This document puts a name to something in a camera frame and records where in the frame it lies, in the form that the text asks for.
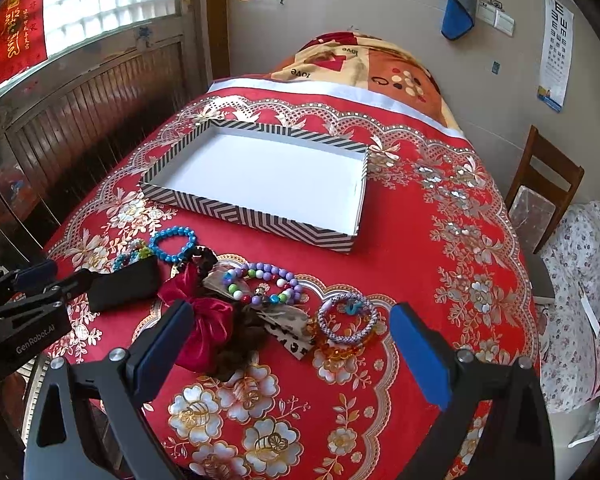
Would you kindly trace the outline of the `striped white tray box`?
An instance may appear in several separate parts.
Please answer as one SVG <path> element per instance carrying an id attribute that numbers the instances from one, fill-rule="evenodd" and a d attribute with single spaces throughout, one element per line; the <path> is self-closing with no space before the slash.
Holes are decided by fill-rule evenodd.
<path id="1" fill-rule="evenodd" d="M 368 149 L 342 136 L 208 119 L 140 178 L 148 200 L 333 252 L 360 226 Z"/>

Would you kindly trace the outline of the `red window decoration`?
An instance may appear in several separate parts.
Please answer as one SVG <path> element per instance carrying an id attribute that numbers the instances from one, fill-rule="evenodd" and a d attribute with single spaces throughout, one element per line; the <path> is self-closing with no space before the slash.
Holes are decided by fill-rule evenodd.
<path id="1" fill-rule="evenodd" d="M 47 60 L 43 0 L 0 5 L 0 85 Z"/>

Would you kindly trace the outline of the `black scrunchie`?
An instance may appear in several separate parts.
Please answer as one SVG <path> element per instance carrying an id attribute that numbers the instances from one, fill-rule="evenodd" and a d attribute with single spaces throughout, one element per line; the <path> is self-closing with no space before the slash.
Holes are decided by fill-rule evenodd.
<path id="1" fill-rule="evenodd" d="M 215 252 L 204 245 L 196 245 L 186 249 L 177 263 L 172 266 L 172 275 L 185 272 L 190 266 L 193 266 L 200 278 L 206 278 L 218 263 L 218 257 Z"/>

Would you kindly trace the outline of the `leopard print bow scrunchie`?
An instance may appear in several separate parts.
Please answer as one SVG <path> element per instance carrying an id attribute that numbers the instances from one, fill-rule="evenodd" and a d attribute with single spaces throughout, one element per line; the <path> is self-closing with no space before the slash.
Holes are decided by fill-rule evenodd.
<path id="1" fill-rule="evenodd" d="M 314 347 L 314 336 L 309 329 L 310 318 L 303 310 L 293 306 L 293 287 L 286 288 L 278 294 L 256 292 L 248 286 L 249 280 L 264 282 L 265 274 L 277 281 L 284 280 L 279 274 L 266 272 L 256 264 L 232 268 L 217 263 L 202 279 L 206 289 L 217 292 L 227 299 L 242 302 L 263 323 L 264 329 L 272 335 L 292 356 L 301 360 Z"/>

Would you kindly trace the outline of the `white wall switch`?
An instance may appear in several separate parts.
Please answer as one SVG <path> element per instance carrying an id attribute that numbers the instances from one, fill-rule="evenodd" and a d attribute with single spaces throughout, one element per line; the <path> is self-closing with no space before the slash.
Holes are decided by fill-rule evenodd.
<path id="1" fill-rule="evenodd" d="M 515 20 L 504 12 L 500 0 L 477 0 L 476 18 L 509 37 L 514 36 Z"/>

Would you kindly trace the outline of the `red satin bow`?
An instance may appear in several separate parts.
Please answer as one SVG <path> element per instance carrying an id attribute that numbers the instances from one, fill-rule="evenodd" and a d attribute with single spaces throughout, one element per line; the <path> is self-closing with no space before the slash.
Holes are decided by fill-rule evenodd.
<path id="1" fill-rule="evenodd" d="M 234 309 L 227 302 L 202 294 L 198 268 L 189 263 L 183 272 L 169 278 L 158 297 L 170 306 L 185 301 L 194 311 L 193 326 L 176 364 L 191 372 L 210 375 L 218 366 L 216 359 L 234 332 Z"/>

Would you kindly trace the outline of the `floral fabric cover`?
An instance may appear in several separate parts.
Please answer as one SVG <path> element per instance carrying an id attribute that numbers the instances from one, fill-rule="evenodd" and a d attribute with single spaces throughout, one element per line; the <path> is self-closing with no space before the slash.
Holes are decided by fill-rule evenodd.
<path id="1" fill-rule="evenodd" d="M 573 204 L 540 251 L 554 301 L 539 310 L 547 411 L 600 396 L 600 201 Z"/>

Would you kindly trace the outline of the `wooden chair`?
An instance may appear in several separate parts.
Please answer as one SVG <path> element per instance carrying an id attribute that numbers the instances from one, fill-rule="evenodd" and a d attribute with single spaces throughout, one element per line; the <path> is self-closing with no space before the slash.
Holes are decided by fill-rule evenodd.
<path id="1" fill-rule="evenodd" d="M 548 177 L 543 176 L 539 170 L 535 169 L 531 163 L 534 158 L 550 168 L 554 174 L 558 174 L 562 180 L 566 181 L 568 188 L 561 188 Z M 512 208 L 519 189 L 525 186 L 529 190 L 539 194 L 539 196 L 555 207 L 544 233 L 533 247 L 535 254 L 550 239 L 559 221 L 562 220 L 562 216 L 577 193 L 584 174 L 585 171 L 582 166 L 578 166 L 559 148 L 556 148 L 554 144 L 551 144 L 549 140 L 541 136 L 538 128 L 534 125 L 530 126 L 520 163 L 505 197 L 505 205 L 507 209 Z"/>

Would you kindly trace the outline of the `eye chart poster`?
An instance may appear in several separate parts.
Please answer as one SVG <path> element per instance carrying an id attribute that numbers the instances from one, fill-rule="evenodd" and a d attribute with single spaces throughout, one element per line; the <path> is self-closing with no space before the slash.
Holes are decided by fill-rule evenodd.
<path id="1" fill-rule="evenodd" d="M 554 112 L 560 113 L 571 66 L 573 13 L 558 0 L 544 0 L 544 6 L 544 36 L 536 94 Z"/>

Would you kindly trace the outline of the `orange patterned blanket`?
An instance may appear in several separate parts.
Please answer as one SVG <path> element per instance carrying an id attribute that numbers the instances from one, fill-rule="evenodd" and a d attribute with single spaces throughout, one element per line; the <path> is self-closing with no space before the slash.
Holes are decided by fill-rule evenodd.
<path id="1" fill-rule="evenodd" d="M 379 93 L 458 130 L 434 76 L 410 52 L 360 32 L 329 32 L 287 58 L 268 79 L 326 81 Z"/>

